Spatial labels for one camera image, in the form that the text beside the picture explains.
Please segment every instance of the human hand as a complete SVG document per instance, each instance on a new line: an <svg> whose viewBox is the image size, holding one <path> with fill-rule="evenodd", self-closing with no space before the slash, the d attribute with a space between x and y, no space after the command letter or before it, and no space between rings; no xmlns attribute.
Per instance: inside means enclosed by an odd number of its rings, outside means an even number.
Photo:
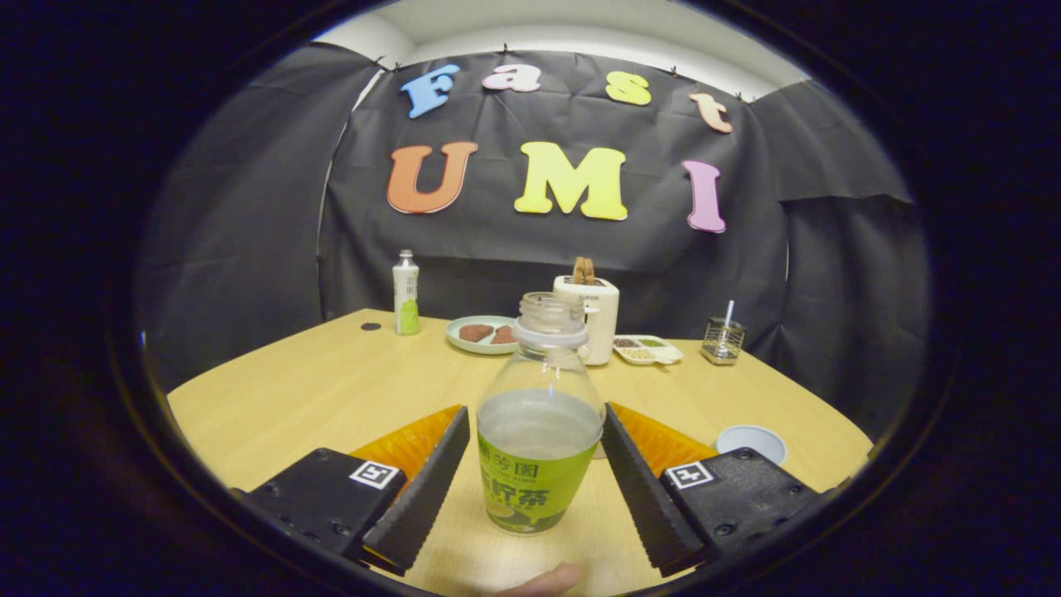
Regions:
<svg viewBox="0 0 1061 597"><path fill-rule="evenodd" d="M581 567L560 562L560 565L552 570L542 573L519 586L494 593L492 597L559 597L581 582L585 576Z"/></svg>

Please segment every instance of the utensil holder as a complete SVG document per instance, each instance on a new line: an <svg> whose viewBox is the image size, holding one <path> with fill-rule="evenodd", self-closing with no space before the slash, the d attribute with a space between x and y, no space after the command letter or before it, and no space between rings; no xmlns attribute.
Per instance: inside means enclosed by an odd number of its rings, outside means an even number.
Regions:
<svg viewBox="0 0 1061 597"><path fill-rule="evenodd" d="M726 326L723 318L708 320L708 332L703 335L700 354L715 365L734 365L744 345L745 329L735 321Z"/></svg>

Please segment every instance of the white toaster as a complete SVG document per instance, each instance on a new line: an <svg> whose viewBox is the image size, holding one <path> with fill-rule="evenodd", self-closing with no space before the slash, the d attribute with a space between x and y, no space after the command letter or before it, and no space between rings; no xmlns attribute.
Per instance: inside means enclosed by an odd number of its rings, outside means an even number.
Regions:
<svg viewBox="0 0 1061 597"><path fill-rule="evenodd" d="M610 281L594 278L593 284L573 283L570 275L556 276L553 292L577 296L586 308L586 327L589 329L587 349L579 351L586 365L604 365L611 358L611 344L615 339L619 320L619 288Z"/></svg>

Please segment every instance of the orange letter u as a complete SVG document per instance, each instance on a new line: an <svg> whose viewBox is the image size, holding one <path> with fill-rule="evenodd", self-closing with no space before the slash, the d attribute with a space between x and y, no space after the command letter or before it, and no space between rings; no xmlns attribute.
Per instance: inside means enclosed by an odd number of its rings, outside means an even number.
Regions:
<svg viewBox="0 0 1061 597"><path fill-rule="evenodd" d="M432 192L416 190L416 179L420 174L420 163L431 155L428 145L410 145L395 150L390 158L395 160L387 185L387 203L405 213L431 213L449 207L464 186L468 156L475 153L479 145L471 141L457 141L442 145L446 168L442 181Z"/></svg>

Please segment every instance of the green label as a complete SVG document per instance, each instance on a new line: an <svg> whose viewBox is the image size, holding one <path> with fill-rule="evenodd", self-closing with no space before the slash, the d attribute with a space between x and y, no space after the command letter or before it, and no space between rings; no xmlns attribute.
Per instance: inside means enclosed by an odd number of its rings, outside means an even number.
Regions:
<svg viewBox="0 0 1061 597"><path fill-rule="evenodd" d="M410 298L401 304L401 313L398 314L398 324L402 335L416 334L420 332L420 314L416 308L416 301Z"/></svg>
<svg viewBox="0 0 1061 597"><path fill-rule="evenodd" d="M515 457L479 435L486 512L499 527L534 534L560 522L582 482L596 443L557 460Z"/></svg>

